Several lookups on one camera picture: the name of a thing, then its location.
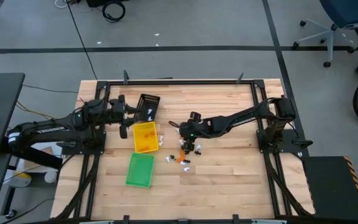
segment white wire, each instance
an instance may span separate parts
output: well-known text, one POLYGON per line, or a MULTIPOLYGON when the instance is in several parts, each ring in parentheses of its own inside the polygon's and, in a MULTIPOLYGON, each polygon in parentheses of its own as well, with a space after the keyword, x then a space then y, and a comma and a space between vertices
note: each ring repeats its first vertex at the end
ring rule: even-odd
POLYGON ((67 0, 56 0, 56 1, 55 1, 55 6, 58 7, 58 8, 60 8, 60 9, 64 9, 64 8, 67 7, 67 0), (64 3, 66 3, 66 5, 65 5, 65 6, 59 6, 59 5, 57 4, 58 1, 64 2, 64 3))

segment gray floor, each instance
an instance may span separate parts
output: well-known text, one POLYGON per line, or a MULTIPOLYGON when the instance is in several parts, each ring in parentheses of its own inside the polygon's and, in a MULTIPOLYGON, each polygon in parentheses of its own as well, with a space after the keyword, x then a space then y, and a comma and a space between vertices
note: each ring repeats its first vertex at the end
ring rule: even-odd
MULTIPOLYGON (((68 9, 54 0, 5 0, 0 9, 0 49, 81 48, 68 9)), ((318 0, 268 0, 282 46, 319 30, 299 27, 309 17, 331 25, 318 0)), ((260 0, 130 0, 122 22, 107 23, 101 12, 85 1, 72 5, 86 47, 155 47, 199 45, 272 46, 272 38, 260 0)), ((353 31, 345 31, 355 43, 353 31)), ((311 42, 309 45, 320 45, 311 42)), ((347 155, 358 174, 358 119, 352 111, 352 95, 358 85, 354 69, 358 52, 335 52, 331 68, 323 68, 326 52, 283 52, 306 137, 314 141, 312 156, 347 155)), ((281 78, 274 51, 179 51, 90 53, 100 79, 122 78, 281 78)), ((55 90, 76 91, 80 80, 93 74, 84 53, 0 54, 0 72, 24 72, 25 83, 55 90)), ((52 116, 65 116, 76 95, 23 87, 19 101, 28 108, 52 116)), ((41 120, 15 110, 10 127, 41 120)), ((20 212, 54 196, 54 188, 21 189, 12 207, 20 212)), ((51 202, 13 223, 46 220, 51 202)))

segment wooden table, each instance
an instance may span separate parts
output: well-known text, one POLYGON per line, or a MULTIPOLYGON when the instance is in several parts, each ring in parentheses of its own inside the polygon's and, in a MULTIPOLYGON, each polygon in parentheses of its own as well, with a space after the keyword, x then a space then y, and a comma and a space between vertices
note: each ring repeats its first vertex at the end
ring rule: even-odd
MULTIPOLYGON (((279 79, 264 81, 267 97, 283 94, 279 79)), ((92 100, 95 87, 96 81, 82 81, 78 96, 92 100)), ((127 103, 136 107, 141 93, 161 96, 156 123, 164 144, 151 153, 155 155, 152 185, 149 189, 125 185, 134 152, 132 128, 128 139, 121 139, 118 124, 106 126, 106 147, 99 163, 92 220, 122 220, 123 215, 130 215, 131 220, 232 219, 233 214, 240 218, 274 217, 264 159, 255 135, 256 121, 238 126, 221 138, 197 139, 202 155, 191 153, 186 157, 191 161, 188 172, 165 160, 180 152, 180 136, 168 121, 186 121, 191 111, 207 118, 251 107, 254 104, 249 85, 114 86, 110 98, 123 94, 127 103)), ((78 98, 76 107, 82 104, 78 98)), ((301 161, 292 154, 281 154, 281 158, 288 188, 307 211, 314 213, 301 161)), ((75 156, 60 172, 51 217, 63 210, 77 190, 82 161, 83 156, 75 156)), ((276 189, 283 213, 281 193, 276 189)), ((87 195, 85 192, 81 214, 87 195)))

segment yellow bin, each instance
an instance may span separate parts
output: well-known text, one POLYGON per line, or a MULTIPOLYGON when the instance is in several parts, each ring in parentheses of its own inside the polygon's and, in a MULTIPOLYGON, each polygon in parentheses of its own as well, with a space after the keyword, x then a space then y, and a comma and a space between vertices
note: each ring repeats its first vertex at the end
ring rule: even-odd
POLYGON ((134 125, 135 152, 145 153, 158 150, 155 122, 134 125))

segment black container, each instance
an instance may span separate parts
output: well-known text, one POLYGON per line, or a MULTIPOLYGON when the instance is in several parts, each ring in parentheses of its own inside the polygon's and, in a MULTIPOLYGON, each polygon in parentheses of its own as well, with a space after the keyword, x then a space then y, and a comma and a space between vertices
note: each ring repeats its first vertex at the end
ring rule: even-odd
POLYGON ((138 121, 154 121, 159 103, 159 96, 141 94, 136 107, 139 112, 135 113, 134 118, 137 118, 138 121))

